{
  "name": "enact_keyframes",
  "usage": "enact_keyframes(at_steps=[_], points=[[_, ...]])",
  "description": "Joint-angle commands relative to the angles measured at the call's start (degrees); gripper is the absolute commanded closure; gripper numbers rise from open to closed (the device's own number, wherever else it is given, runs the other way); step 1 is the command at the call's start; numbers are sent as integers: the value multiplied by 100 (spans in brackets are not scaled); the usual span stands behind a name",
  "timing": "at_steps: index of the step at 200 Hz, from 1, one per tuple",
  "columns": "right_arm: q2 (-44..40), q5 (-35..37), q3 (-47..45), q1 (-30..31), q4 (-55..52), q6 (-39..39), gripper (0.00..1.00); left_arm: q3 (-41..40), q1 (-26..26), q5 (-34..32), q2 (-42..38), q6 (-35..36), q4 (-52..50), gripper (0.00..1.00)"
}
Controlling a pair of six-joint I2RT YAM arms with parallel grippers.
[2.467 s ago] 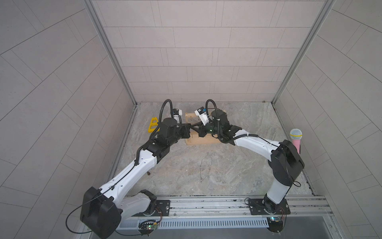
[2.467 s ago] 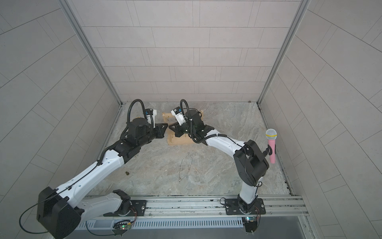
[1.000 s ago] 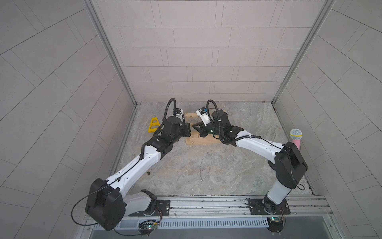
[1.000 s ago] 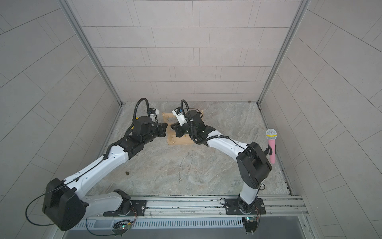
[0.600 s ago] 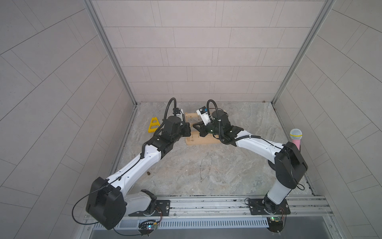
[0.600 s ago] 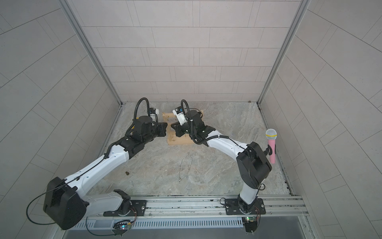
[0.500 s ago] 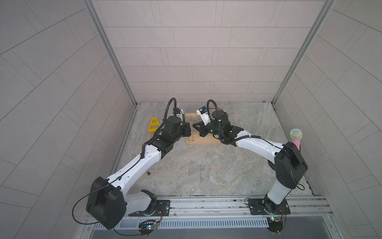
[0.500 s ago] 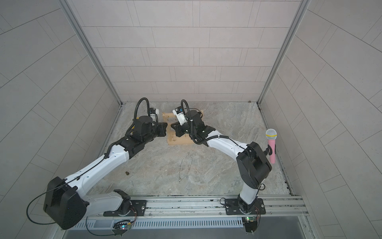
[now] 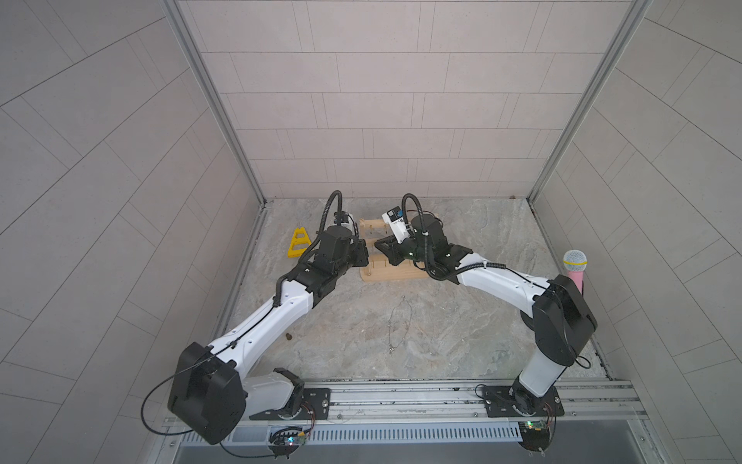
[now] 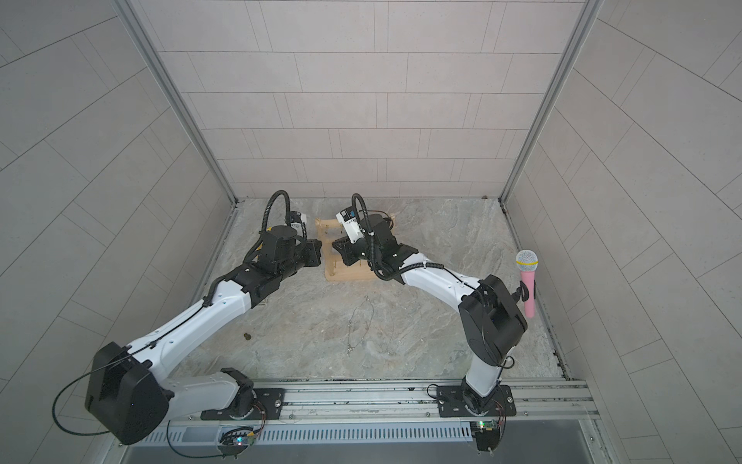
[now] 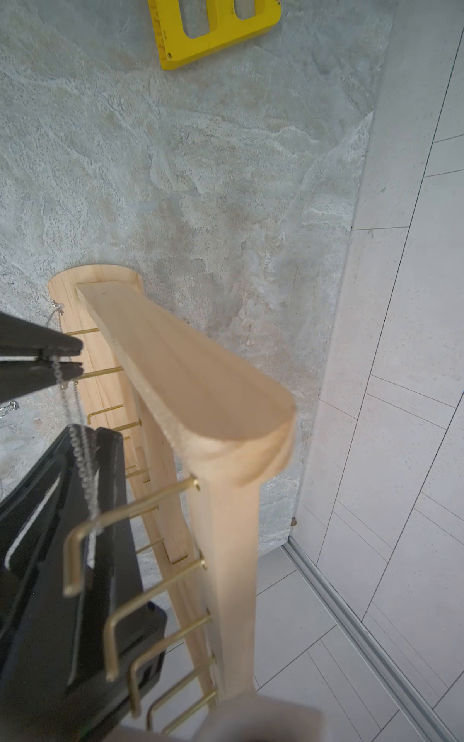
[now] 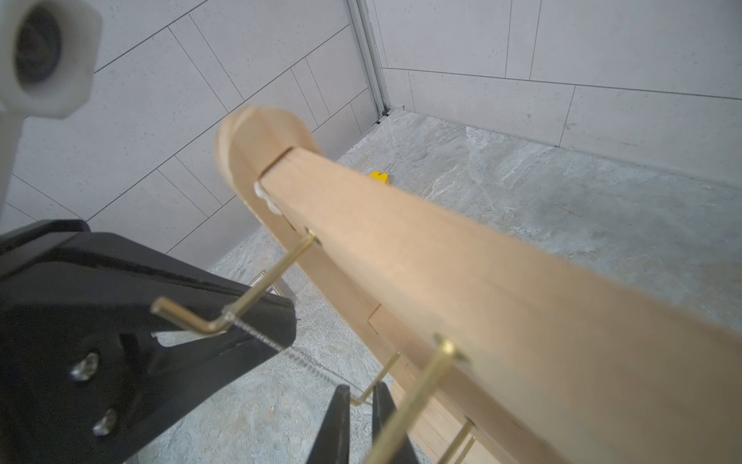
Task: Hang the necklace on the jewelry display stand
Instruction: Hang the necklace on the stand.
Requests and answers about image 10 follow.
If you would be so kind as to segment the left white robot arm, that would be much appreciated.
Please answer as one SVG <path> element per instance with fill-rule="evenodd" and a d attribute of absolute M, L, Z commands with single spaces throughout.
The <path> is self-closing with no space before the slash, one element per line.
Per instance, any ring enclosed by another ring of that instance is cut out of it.
<path fill-rule="evenodd" d="M 165 421 L 202 412 L 241 420 L 260 411 L 254 384 L 233 367 L 174 381 L 172 371 L 195 348 L 234 319 L 254 309 L 302 268 L 321 263 L 322 244 L 307 237 L 306 220 L 287 207 L 280 225 L 261 224 L 259 237 L 235 269 L 216 278 L 191 307 L 128 345 L 100 348 L 87 380 L 85 409 L 124 445 L 135 444 Z"/>

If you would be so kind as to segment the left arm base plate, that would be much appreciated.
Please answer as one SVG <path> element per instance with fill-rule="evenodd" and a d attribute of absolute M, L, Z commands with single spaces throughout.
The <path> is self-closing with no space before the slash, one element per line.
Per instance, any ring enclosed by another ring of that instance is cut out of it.
<path fill-rule="evenodd" d="M 225 409 L 206 410 L 201 421 L 276 421 L 280 418 L 286 390 L 253 389 L 239 394 Z"/>

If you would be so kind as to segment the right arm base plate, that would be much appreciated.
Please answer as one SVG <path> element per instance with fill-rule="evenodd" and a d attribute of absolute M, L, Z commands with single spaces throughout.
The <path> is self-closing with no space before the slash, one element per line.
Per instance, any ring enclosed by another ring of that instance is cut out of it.
<path fill-rule="evenodd" d="M 488 394 L 479 396 L 466 383 L 461 386 L 431 384 L 429 396 L 438 403 L 442 418 L 514 417 L 517 415 L 510 386 L 500 384 Z"/>

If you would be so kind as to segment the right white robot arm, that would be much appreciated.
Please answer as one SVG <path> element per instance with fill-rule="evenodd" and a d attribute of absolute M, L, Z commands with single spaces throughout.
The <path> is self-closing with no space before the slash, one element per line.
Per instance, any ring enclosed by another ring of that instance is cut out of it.
<path fill-rule="evenodd" d="M 392 234 L 392 219 L 371 213 L 358 193 L 336 218 L 346 236 L 332 247 L 345 265 L 365 261 L 379 280 L 422 290 L 458 313 L 473 352 L 463 380 L 463 402 L 476 416 L 493 409 L 500 377 L 510 368 L 510 352 L 527 332 L 527 319 L 534 313 L 534 277 L 522 274 L 518 287 L 510 292 L 497 276 L 477 280 L 453 272 L 399 243 Z"/>

